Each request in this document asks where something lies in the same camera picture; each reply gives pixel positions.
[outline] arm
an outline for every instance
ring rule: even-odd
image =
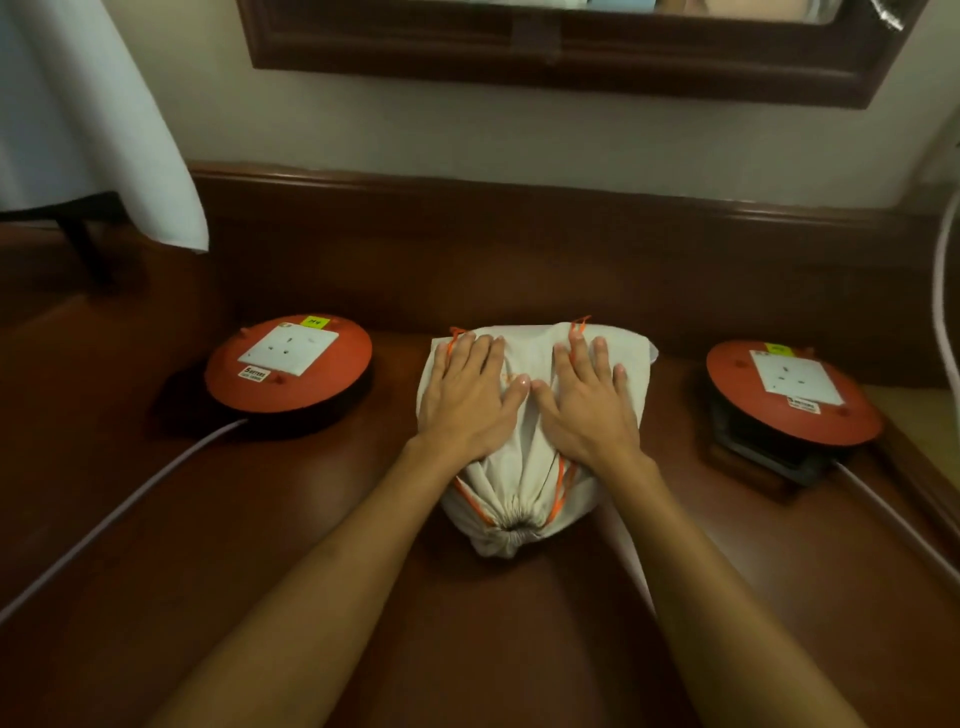
[[[543,428],[606,483],[633,538],[660,629],[708,728],[863,728],[843,696],[684,512],[639,446],[626,372],[606,342],[558,347],[561,393],[535,381]]]
[[[203,661],[152,728],[300,728],[326,721],[444,488],[506,442],[529,379],[500,398],[504,344],[437,349],[420,434],[372,493]]]

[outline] white wall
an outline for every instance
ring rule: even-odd
[[[105,4],[193,159],[880,207],[960,105],[957,0],[866,111],[257,71],[234,0]]]

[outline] forearm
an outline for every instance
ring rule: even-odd
[[[862,728],[843,696],[686,515],[649,458],[599,473],[627,524],[660,628],[708,728]]]
[[[151,726],[322,724],[456,470],[443,449],[411,441],[374,491],[216,648]]]

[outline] left hand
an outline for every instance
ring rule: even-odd
[[[420,403],[420,436],[451,449],[458,469],[499,450],[516,427],[516,413],[530,392],[530,377],[517,376],[500,398],[503,337],[463,334],[447,355],[437,347],[430,384]]]

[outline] finger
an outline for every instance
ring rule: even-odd
[[[557,372],[557,379],[560,380],[561,392],[576,386],[580,381],[577,373],[573,371],[573,365],[570,364],[570,352],[563,344],[553,345],[553,366]]]
[[[630,397],[630,381],[627,379],[627,368],[623,364],[617,364],[613,367],[613,389],[620,397],[620,402],[630,412],[634,411],[634,401]]]
[[[464,365],[467,363],[467,359],[470,356],[470,350],[473,348],[473,339],[476,338],[476,334],[473,331],[468,331],[465,334],[462,334],[461,337],[457,340],[457,343],[453,345],[453,353],[450,355],[450,362],[446,365],[446,370],[452,374],[460,374],[463,370]]]
[[[430,383],[427,385],[427,389],[440,386],[440,382],[444,379],[447,346],[448,344],[445,341],[437,345],[437,350],[433,354],[433,371],[430,373]]]
[[[530,377],[520,375],[503,393],[503,407],[500,409],[500,414],[505,418],[515,419],[517,410],[527,399],[528,394],[530,394]]]
[[[573,369],[576,371],[580,381],[585,384],[593,384],[597,381],[597,373],[593,371],[593,364],[590,363],[590,352],[587,348],[587,339],[584,335],[574,329],[570,333],[570,346],[573,348]]]
[[[503,355],[506,351],[507,343],[502,336],[497,336],[490,347],[490,353],[487,354],[487,363],[483,367],[483,376],[489,379],[500,379],[500,372],[503,371]]]
[[[465,372],[479,375],[483,369],[483,363],[487,361],[487,354],[490,353],[490,344],[493,343],[493,337],[489,334],[481,336],[473,342],[473,348],[470,350],[470,356],[464,365]]]
[[[597,336],[593,339],[593,358],[596,361],[593,369],[597,373],[600,381],[610,381],[612,374],[610,371],[610,349],[607,346],[607,339],[603,336]]]
[[[537,408],[543,417],[560,417],[560,408],[557,406],[557,400],[553,396],[553,390],[550,385],[541,379],[536,379],[531,383],[534,393],[534,400],[537,401]]]

